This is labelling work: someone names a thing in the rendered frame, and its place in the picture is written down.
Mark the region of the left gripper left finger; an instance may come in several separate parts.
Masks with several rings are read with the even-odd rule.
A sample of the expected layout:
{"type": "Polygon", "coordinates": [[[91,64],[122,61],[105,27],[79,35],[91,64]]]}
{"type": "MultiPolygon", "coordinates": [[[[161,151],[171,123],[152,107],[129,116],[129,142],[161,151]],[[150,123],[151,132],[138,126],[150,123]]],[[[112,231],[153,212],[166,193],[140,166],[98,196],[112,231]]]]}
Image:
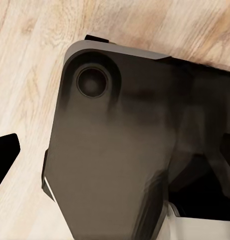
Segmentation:
{"type": "Polygon", "coordinates": [[[0,185],[21,152],[16,133],[0,136],[0,185]]]}

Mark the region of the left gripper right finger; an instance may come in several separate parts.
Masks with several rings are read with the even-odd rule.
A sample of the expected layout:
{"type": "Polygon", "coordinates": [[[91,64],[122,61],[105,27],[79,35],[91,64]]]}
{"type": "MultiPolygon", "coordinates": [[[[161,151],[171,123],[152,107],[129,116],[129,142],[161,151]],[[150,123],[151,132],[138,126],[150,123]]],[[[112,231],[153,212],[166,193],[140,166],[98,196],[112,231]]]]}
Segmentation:
{"type": "Polygon", "coordinates": [[[219,151],[221,152],[227,163],[230,165],[230,133],[224,133],[222,135],[219,145],[219,151]]]}

